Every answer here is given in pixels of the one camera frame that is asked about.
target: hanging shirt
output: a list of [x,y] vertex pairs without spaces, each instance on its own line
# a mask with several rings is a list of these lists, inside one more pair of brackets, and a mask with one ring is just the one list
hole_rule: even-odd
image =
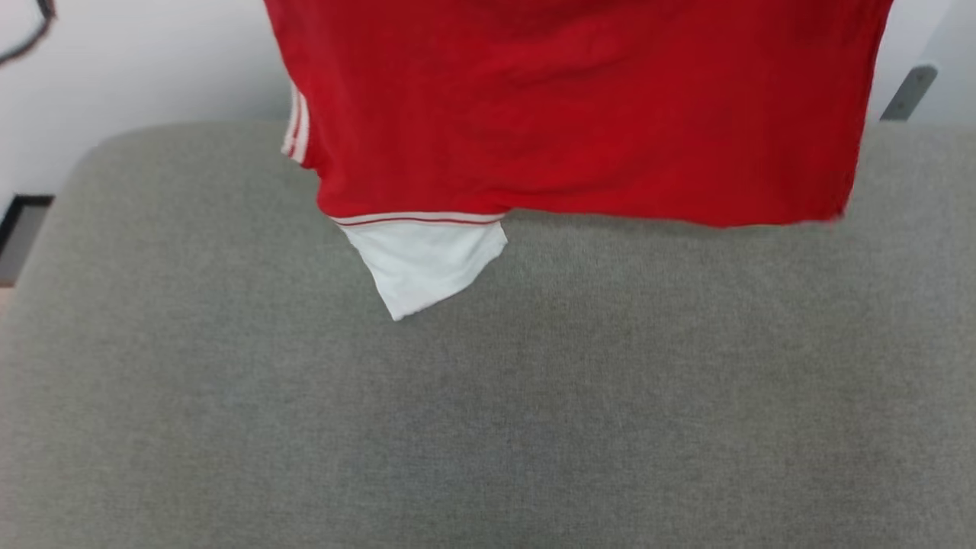
[[470,284],[512,208],[830,220],[892,0],[265,0],[284,152],[394,318]]

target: white fabric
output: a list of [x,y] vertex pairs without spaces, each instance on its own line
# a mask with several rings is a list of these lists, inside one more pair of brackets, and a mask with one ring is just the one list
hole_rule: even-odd
[[[463,214],[424,215],[445,219]],[[373,274],[380,297],[394,320],[467,288],[508,243],[498,221],[472,224],[386,220],[340,227]]]

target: red stripe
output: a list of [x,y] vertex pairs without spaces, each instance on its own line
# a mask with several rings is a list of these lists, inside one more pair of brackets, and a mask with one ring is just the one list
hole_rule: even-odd
[[340,226],[343,226],[343,227],[358,227],[360,225],[373,225],[375,223],[385,223],[387,221],[417,221],[417,222],[420,222],[420,223],[460,223],[462,225],[491,225],[493,223],[498,223],[499,221],[502,221],[502,218],[493,219],[491,221],[468,221],[468,220],[450,219],[450,218],[444,218],[444,219],[418,219],[418,218],[415,218],[415,217],[391,217],[391,218],[387,218],[387,219],[376,219],[376,220],[371,220],[371,221],[360,221],[360,222],[357,222],[357,223],[340,223],[340,222],[336,221],[335,219],[333,219],[332,221],[335,222],[336,225],[340,225]]

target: gray fabric seat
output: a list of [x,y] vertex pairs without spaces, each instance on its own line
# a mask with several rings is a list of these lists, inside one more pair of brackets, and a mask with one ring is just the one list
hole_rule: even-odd
[[0,547],[970,546],[976,133],[847,217],[518,213],[389,320],[279,123],[77,168],[0,324]]

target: black cable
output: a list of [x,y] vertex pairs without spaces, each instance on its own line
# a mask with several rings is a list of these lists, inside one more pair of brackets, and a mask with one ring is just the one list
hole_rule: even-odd
[[41,17],[44,18],[41,21],[40,26],[34,30],[34,32],[18,47],[9,52],[0,54],[0,65],[3,65],[8,61],[12,61],[29,52],[30,49],[37,44],[37,41],[48,33],[48,28],[51,27],[51,21],[53,21],[57,15],[55,10],[55,0],[37,0],[37,9],[40,10]]

